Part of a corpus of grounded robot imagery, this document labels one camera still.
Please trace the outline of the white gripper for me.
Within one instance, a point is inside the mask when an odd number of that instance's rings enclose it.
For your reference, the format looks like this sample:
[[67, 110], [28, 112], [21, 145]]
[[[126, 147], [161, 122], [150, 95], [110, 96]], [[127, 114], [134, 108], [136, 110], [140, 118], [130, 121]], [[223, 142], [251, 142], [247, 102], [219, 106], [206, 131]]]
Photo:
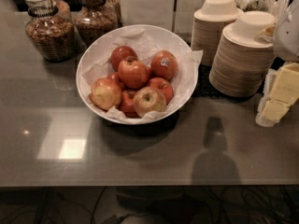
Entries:
[[[292, 1], [276, 28], [267, 27], [254, 39], [261, 43], [273, 42], [273, 51], [283, 61], [299, 62], [299, 0]], [[298, 99], [299, 63], [284, 64], [276, 71], [270, 91], [265, 95], [261, 115], [278, 123]]]

